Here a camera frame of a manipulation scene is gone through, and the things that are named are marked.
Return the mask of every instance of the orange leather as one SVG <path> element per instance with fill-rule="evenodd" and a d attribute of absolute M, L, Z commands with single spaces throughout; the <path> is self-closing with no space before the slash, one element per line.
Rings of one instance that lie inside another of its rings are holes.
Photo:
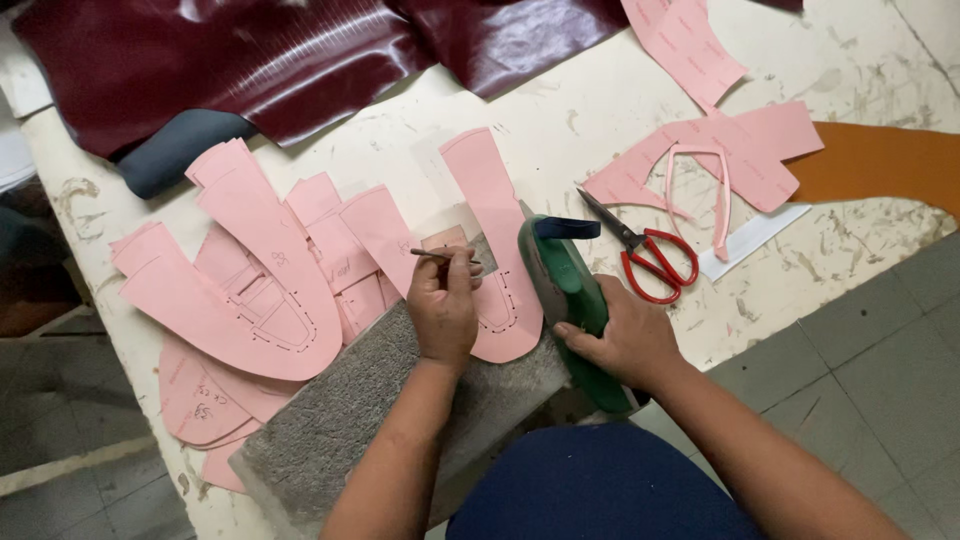
<path fill-rule="evenodd" d="M 826 146 L 785 163 L 794 202 L 904 197 L 960 216 L 960 135 L 814 122 Z"/>

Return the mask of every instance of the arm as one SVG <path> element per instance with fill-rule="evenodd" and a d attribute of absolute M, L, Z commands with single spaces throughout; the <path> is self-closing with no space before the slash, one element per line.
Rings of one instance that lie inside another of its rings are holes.
<path fill-rule="evenodd" d="M 472 249 L 437 251 L 453 260 L 421 257 L 407 294 L 420 361 L 350 474 L 322 539 L 423 537 L 441 432 L 477 336 L 470 292 L 481 282 L 471 276 L 483 269 L 469 264 Z"/>
<path fill-rule="evenodd" d="M 687 363 L 662 309 L 630 294 L 617 278 L 596 278 L 610 310 L 604 336 L 566 323 L 555 332 L 571 350 L 653 396 L 767 535 L 906 538 L 816 457 Z"/>

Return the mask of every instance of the hand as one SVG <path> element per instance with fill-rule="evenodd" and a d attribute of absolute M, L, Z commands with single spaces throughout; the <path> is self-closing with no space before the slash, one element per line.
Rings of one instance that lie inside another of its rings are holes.
<path fill-rule="evenodd" d="M 407 294 L 407 310 L 417 330 L 420 357 L 454 367 L 459 374 L 467 368 L 473 343 L 477 340 L 474 290 L 480 287 L 480 264 L 470 264 L 472 248 L 433 250 L 453 260 L 420 257 Z"/>
<path fill-rule="evenodd" d="M 627 386 L 654 394 L 670 368 L 686 363 L 670 318 L 661 307 L 631 294 L 614 276 L 594 274 L 594 278 L 600 283 L 610 314 L 603 337 L 597 339 L 569 323 L 558 323 L 554 333 L 568 349 Z"/>

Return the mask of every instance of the person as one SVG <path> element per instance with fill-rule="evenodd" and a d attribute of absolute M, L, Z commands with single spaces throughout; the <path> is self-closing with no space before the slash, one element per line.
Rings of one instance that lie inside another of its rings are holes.
<path fill-rule="evenodd" d="M 423 257 L 407 307 L 420 361 L 325 520 L 323 540 L 422 538 L 444 424 L 477 336 L 473 250 Z M 446 538 L 906 538 L 856 489 L 687 363 L 665 312 L 596 275 L 610 312 L 574 352 L 650 394 L 729 488 L 628 423 L 535 430 L 492 465 Z"/>

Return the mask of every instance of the scissors blade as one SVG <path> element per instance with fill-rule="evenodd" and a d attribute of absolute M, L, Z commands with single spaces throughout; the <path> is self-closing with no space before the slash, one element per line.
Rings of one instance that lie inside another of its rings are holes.
<path fill-rule="evenodd" d="M 632 252 L 639 247 L 641 242 L 640 237 L 631 231 L 629 227 L 624 225 L 622 221 L 617 219 L 616 216 L 614 216 L 603 205 L 601 205 L 600 201 L 597 201 L 592 195 L 585 192 L 583 189 L 580 189 L 579 187 L 577 188 L 577 192 L 579 192 L 580 196 L 583 197 L 585 202 L 587 202 L 587 206 L 593 210 L 593 213 L 600 217 L 600 221 L 604 222 L 607 227 L 610 227 L 610 229 L 613 231 L 613 235 L 619 238 L 620 241 L 627 246 L 628 251 Z"/>

